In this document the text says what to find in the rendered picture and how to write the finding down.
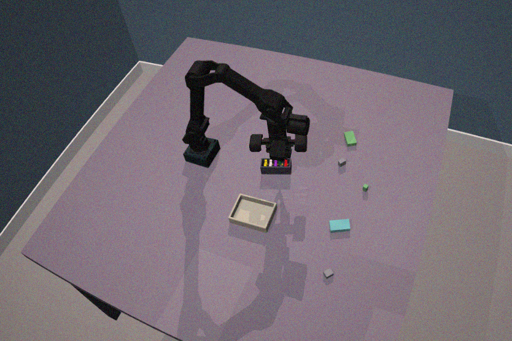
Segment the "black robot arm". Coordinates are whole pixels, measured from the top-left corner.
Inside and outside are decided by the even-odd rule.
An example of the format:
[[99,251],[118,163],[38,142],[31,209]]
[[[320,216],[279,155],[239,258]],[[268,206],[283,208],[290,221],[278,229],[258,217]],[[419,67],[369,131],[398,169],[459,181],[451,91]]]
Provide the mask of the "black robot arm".
[[[215,72],[210,73],[210,70]],[[281,134],[286,129],[287,133],[308,135],[307,115],[293,114],[293,107],[281,93],[252,83],[228,64],[197,60],[185,75],[185,82],[190,89],[190,120],[182,141],[189,144],[189,153],[205,155],[211,143],[204,135],[209,126],[209,118],[204,115],[204,87],[214,83],[223,83],[252,101],[262,113],[260,119],[267,121],[270,133]],[[283,161],[291,158],[288,139],[271,139],[270,147],[270,159]]]

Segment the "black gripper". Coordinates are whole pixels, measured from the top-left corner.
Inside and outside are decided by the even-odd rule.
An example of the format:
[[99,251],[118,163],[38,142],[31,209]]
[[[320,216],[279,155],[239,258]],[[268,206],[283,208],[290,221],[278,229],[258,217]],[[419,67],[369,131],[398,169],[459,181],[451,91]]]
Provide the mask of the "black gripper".
[[[287,136],[286,129],[281,134],[272,134],[268,131],[269,138],[263,138],[263,134],[252,134],[250,136],[249,149],[251,152],[260,152],[261,146],[266,145],[266,152],[270,152],[270,143],[271,139],[274,140],[283,140],[283,138],[288,139],[289,147],[293,147],[295,145],[296,152],[306,152],[308,146],[308,136],[295,135],[295,139],[291,139],[290,136]],[[262,139],[263,138],[263,139]]]

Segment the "light teal flat rectangular block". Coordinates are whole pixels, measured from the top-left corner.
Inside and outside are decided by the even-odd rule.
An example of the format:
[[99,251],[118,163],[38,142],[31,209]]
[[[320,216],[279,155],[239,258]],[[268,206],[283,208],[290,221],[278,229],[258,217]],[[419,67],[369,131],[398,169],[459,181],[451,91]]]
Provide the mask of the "light teal flat rectangular block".
[[350,231],[349,219],[330,220],[330,233]]

